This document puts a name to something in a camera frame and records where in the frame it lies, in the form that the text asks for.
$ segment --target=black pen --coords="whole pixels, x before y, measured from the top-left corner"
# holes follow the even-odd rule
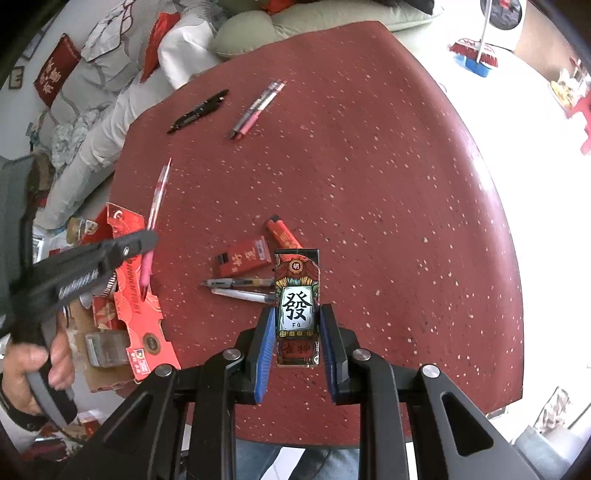
[[[192,124],[195,120],[199,120],[200,118],[209,115],[212,112],[215,112],[218,108],[220,108],[224,97],[230,92],[230,90],[225,89],[215,95],[211,96],[203,103],[197,105],[193,110],[188,113],[185,113],[182,117],[175,121],[172,124],[170,129],[167,131],[168,134],[176,132],[183,127],[186,127],[189,124]]]

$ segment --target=red cardboard box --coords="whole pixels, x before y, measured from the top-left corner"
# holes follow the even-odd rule
[[[98,228],[84,237],[82,243],[117,238],[145,228],[144,217],[113,203],[107,203],[95,221]],[[117,317],[125,323],[129,333],[130,346],[126,351],[138,382],[161,364],[180,369],[172,343],[164,338],[158,297],[148,290],[146,300],[141,301],[140,265],[141,257],[134,257],[116,269],[118,288],[113,294]]]

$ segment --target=picture frame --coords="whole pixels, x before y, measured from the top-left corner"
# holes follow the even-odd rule
[[[25,73],[25,67],[14,67],[10,72],[10,79],[8,81],[8,89],[18,90],[22,87],[22,77]]]

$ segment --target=pen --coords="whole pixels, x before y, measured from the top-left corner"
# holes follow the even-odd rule
[[[277,94],[283,90],[283,87],[286,85],[286,82],[280,83],[273,92],[271,92],[267,98],[265,98],[258,107],[256,107],[255,112],[250,116],[250,118],[246,121],[246,123],[240,129],[236,138],[240,140],[244,135],[246,135],[252,126],[256,123],[258,118],[261,116],[262,111],[267,108],[267,106],[273,101],[273,99],[277,96]]]
[[[201,285],[209,288],[272,287],[275,278],[211,278]]]
[[[189,113],[185,113],[182,117],[177,119],[175,123],[172,124],[170,129],[168,129],[167,133],[171,134],[176,132],[177,130],[181,130],[181,128],[186,127],[187,125],[192,124],[195,120],[199,120],[206,115],[209,115],[212,112],[215,112],[223,103],[224,97],[230,92],[230,90],[225,89],[221,92],[216,93],[215,95],[211,96],[204,102],[197,105],[193,110]]]
[[[228,288],[213,288],[212,293],[233,299],[257,301],[258,303],[275,303],[274,293],[258,293],[256,291],[230,290]]]
[[[156,220],[158,219],[158,213],[160,212],[160,206],[162,205],[162,199],[164,198],[164,192],[166,188],[166,182],[168,182],[168,175],[170,173],[170,163],[172,158],[168,161],[168,164],[162,167],[158,183],[154,190],[154,198],[152,199],[152,208],[150,209],[150,217],[148,218],[148,225],[146,230],[155,230]],[[154,250],[146,252],[142,255],[142,263],[139,269],[139,292],[142,301],[146,300],[148,294],[148,287],[150,286],[150,275],[152,274],[152,259],[154,258]]]
[[[261,104],[261,102],[263,100],[265,100],[267,98],[267,96],[269,96],[273,92],[273,90],[275,90],[277,88],[277,86],[280,83],[281,83],[280,80],[277,80],[276,82],[272,82],[265,89],[265,91],[260,95],[260,97],[257,98],[250,107],[248,107],[248,110],[246,110],[246,112],[244,112],[244,114],[241,116],[238,123],[234,126],[234,128],[232,128],[232,131],[230,132],[230,139],[233,139],[235,136],[238,135],[238,132],[240,131],[242,126],[246,123],[248,118],[254,113],[254,111],[256,110],[256,107],[258,107]]]

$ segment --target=white pillow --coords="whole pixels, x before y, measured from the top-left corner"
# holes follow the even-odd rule
[[[208,13],[202,6],[186,10],[158,46],[160,68],[175,89],[185,85],[192,75],[220,63],[219,58],[207,50],[215,34],[206,21]]]
[[[395,32],[429,23],[442,13],[438,4],[433,15],[428,15],[405,2],[385,7],[374,0],[321,0],[296,4],[273,16],[253,10],[230,18],[210,48],[221,57],[232,58],[300,33],[364,21],[382,22]]]

